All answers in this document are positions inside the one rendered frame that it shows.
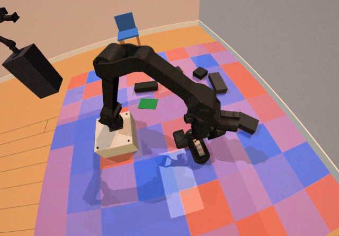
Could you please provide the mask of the green flat rectangular tile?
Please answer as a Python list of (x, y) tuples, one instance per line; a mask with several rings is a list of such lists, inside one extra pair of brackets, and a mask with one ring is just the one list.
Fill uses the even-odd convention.
[(158, 99), (141, 98), (138, 108), (140, 109), (156, 109)]

